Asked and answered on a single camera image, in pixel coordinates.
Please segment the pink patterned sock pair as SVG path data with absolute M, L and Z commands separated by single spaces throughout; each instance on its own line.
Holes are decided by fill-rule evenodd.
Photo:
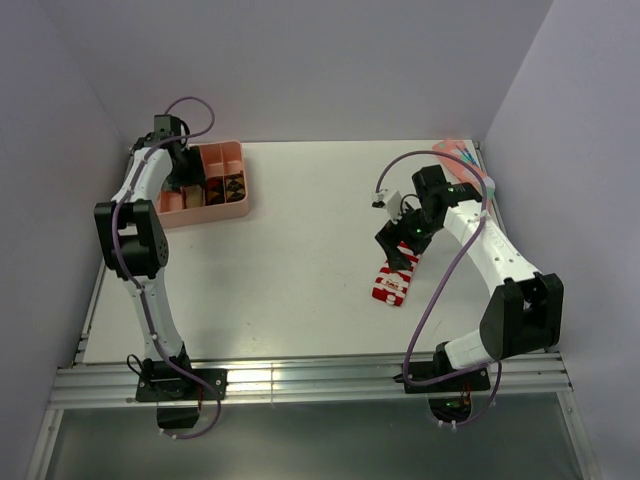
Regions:
M 492 203 L 495 194 L 495 182 L 482 169 L 479 161 L 471 153 L 471 150 L 468 148 L 465 141 L 446 139 L 434 144 L 433 150 L 454 156 L 462 161 L 465 165 L 468 165 L 468 168 L 466 168 L 460 163 L 449 159 L 448 157 L 440 158 L 440 162 L 442 163 L 442 165 L 449 171 L 451 175 L 453 175 L 458 180 L 459 183 L 470 183 L 479 193 L 481 193 L 481 185 L 479 184 L 476 176 L 471 173 L 470 169 L 476 172 L 484 182 L 487 193 L 487 203 Z

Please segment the red argyle rolled sock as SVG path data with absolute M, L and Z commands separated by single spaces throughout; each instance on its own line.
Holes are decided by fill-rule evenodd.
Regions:
M 225 203 L 224 177 L 210 177 L 207 179 L 205 187 L 205 204 L 207 206 L 220 205 Z

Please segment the tan maroon sock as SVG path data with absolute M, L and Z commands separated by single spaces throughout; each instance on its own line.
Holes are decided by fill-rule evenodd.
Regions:
M 184 187 L 183 200 L 186 209 L 203 207 L 205 205 L 203 189 L 199 185 Z

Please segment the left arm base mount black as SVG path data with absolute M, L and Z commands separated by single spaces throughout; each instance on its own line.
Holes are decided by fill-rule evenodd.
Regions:
M 170 362 L 189 373 L 185 376 L 163 360 L 141 361 L 131 354 L 128 368 L 137 375 L 135 400 L 156 403 L 156 422 L 164 432 L 186 435 L 200 419 L 204 401 L 225 399 L 228 371 L 223 368 L 194 369 L 186 353 L 170 357 Z

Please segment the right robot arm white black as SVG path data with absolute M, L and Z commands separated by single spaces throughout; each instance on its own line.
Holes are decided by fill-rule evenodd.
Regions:
M 484 185 L 449 182 L 439 166 L 412 177 L 419 208 L 406 207 L 399 193 L 377 189 L 372 205 L 389 219 L 375 239 L 393 272 L 410 261 L 400 247 L 423 254 L 442 230 L 461 245 L 456 261 L 469 257 L 491 295 L 478 327 L 441 343 L 433 355 L 433 374 L 419 381 L 405 359 L 402 377 L 410 386 L 437 384 L 452 390 L 469 372 L 494 362 L 556 345 L 560 338 L 564 286 L 555 274 L 543 274 L 513 246 L 488 212 Z

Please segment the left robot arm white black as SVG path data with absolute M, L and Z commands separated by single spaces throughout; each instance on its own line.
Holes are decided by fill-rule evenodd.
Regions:
M 168 302 L 164 272 L 169 247 L 155 209 L 165 181 L 186 171 L 189 134 L 183 120 L 169 113 L 155 116 L 153 130 L 134 144 L 121 188 L 94 207 L 104 263 L 124 282 L 142 331 L 139 387 L 158 400 L 184 399 L 197 388 Z

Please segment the brown argyle rolled sock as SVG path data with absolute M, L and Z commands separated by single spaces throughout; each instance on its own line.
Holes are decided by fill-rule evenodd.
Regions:
M 243 172 L 224 177 L 225 202 L 235 203 L 245 199 L 246 184 Z

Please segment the aluminium rail frame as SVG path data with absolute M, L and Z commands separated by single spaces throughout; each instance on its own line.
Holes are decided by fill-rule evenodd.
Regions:
M 457 429 L 395 382 L 456 241 L 439 234 L 401 307 L 373 299 L 384 256 L 377 181 L 406 191 L 428 140 L 244 145 L 249 213 L 172 228 L 167 290 L 198 367 L 228 372 L 220 421 L 172 441 L 124 364 L 142 339 L 101 270 L 76 357 L 60 369 L 31 479 L 598 479 L 560 354 L 506 361 L 492 406 Z

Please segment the red white striped sock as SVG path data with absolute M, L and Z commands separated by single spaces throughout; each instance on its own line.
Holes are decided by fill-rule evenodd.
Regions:
M 392 271 L 386 261 L 374 281 L 373 299 L 393 307 L 401 307 L 406 299 L 410 283 L 421 255 L 416 255 L 405 242 L 399 244 L 399 251 L 410 262 L 408 270 Z

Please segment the pink divided organizer tray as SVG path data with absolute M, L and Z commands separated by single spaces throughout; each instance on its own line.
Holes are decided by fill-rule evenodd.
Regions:
M 248 181 L 242 144 L 226 141 L 193 145 L 187 153 L 200 162 L 203 181 L 162 190 L 156 211 L 165 229 L 226 220 L 249 212 Z

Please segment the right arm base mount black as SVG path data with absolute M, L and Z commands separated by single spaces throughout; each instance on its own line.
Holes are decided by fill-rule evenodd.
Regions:
M 446 342 L 439 344 L 430 360 L 411 361 L 407 379 L 402 373 L 393 381 L 402 384 L 405 394 L 446 394 L 430 398 L 429 411 L 437 424 L 451 428 L 468 424 L 474 417 L 472 394 L 490 390 L 489 369 L 476 366 L 470 371 L 455 370 L 446 355 Z

